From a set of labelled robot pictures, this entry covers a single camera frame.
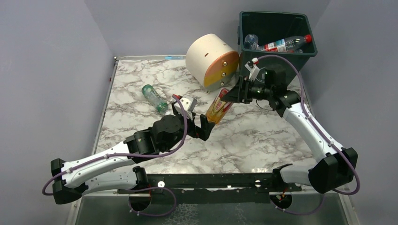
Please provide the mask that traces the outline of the crushed clear bottle pink label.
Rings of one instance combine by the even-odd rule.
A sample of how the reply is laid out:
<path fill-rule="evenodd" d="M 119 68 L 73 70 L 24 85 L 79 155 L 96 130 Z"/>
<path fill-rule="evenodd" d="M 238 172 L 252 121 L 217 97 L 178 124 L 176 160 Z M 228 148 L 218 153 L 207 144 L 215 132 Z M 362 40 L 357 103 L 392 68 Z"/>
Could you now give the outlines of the crushed clear bottle pink label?
<path fill-rule="evenodd" d="M 257 50 L 259 38 L 255 34 L 248 34 L 244 39 L 244 48 L 249 50 Z"/>

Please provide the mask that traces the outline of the cream orange yellow drawer unit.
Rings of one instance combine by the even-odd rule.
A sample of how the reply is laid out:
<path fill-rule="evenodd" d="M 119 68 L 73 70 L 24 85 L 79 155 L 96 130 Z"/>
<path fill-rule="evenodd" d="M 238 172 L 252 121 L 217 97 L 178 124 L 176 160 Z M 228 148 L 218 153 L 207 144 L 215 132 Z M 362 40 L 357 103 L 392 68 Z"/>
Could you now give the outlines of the cream orange yellow drawer unit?
<path fill-rule="evenodd" d="M 210 33 L 191 44 L 185 64 L 205 90 L 214 91 L 230 82 L 239 65 L 239 54 L 217 35 Z"/>

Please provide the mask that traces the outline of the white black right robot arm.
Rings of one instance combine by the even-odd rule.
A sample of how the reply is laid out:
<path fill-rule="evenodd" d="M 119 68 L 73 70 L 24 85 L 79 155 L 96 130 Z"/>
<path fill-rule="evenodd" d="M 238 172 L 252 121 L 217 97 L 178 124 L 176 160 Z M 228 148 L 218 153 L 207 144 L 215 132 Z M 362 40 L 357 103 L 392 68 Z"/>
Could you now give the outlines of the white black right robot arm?
<path fill-rule="evenodd" d="M 315 165 L 288 164 L 274 169 L 276 180 L 282 184 L 298 183 L 312 186 L 324 194 L 356 181 L 360 190 L 360 179 L 355 170 L 358 154 L 353 148 L 345 148 L 321 127 L 303 102 L 300 95 L 287 89 L 285 70 L 279 66 L 264 70 L 262 83 L 240 76 L 236 85 L 222 101 L 248 104 L 253 100 L 266 100 L 273 111 L 290 123 L 310 148 Z"/>

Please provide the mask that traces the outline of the green tinted water bottle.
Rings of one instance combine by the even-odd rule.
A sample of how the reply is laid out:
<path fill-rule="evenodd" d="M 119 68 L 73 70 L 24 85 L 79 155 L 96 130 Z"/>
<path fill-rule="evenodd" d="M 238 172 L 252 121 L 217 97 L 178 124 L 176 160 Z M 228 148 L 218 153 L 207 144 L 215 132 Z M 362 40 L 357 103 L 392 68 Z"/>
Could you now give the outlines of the green tinted water bottle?
<path fill-rule="evenodd" d="M 142 88 L 144 97 L 155 107 L 156 111 L 161 115 L 166 115 L 168 111 L 168 104 L 164 100 L 155 88 L 149 84 L 146 84 Z"/>

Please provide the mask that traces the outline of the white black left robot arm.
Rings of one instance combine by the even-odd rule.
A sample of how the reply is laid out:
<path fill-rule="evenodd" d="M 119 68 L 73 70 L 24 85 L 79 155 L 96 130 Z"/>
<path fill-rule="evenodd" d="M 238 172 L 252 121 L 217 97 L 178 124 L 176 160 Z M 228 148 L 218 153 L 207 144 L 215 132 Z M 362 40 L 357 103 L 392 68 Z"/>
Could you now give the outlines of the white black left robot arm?
<path fill-rule="evenodd" d="M 144 169 L 137 166 L 131 172 L 110 175 L 109 171 L 138 164 L 162 155 L 170 155 L 182 147 L 185 138 L 206 141 L 215 126 L 205 115 L 200 116 L 201 125 L 184 116 L 166 115 L 145 130 L 137 131 L 116 146 L 103 152 L 75 161 L 60 158 L 51 161 L 54 178 L 52 193 L 56 204 L 67 204 L 82 196 L 110 189 L 146 188 L 148 180 Z"/>

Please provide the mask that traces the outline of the red label amber tea bottle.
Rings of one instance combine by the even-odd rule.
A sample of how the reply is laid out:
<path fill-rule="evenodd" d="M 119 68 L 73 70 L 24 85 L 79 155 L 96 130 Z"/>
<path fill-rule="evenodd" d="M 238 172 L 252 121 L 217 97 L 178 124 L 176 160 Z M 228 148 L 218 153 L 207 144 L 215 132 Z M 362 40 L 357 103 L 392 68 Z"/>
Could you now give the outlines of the red label amber tea bottle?
<path fill-rule="evenodd" d="M 233 103 L 221 101 L 221 98 L 224 97 L 228 92 L 229 89 L 221 88 L 219 93 L 213 100 L 212 104 L 206 112 L 206 117 L 209 122 L 214 122 L 215 124 L 218 124 L 232 107 Z"/>

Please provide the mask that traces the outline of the clear bottle red label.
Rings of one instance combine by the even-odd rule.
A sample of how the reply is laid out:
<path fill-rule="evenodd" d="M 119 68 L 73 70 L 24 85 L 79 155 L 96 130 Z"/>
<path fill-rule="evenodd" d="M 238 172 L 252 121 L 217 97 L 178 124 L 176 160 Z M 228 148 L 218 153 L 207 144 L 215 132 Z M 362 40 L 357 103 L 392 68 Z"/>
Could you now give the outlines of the clear bottle red label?
<path fill-rule="evenodd" d="M 311 42 L 312 36 L 309 34 L 305 36 L 292 36 L 262 46 L 258 46 L 257 50 L 266 52 L 296 53 L 300 52 L 299 49 L 301 47 Z"/>

